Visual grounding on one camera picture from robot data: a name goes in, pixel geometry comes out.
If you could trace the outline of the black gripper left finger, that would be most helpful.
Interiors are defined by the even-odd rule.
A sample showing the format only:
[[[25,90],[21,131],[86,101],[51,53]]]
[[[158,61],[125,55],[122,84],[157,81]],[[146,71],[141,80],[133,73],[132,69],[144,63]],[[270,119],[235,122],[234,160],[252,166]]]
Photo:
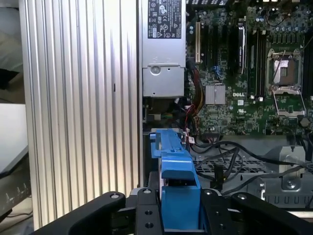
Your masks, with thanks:
[[[140,189],[126,197],[110,191],[34,231],[35,235],[160,235],[156,192]]]

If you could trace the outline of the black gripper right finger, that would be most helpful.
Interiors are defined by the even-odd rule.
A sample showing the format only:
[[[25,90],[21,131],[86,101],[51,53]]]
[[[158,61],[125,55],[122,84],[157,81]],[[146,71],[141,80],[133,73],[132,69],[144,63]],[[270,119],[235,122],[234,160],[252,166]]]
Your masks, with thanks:
[[[311,235],[313,224],[249,193],[223,197],[201,191],[202,223],[208,235]]]

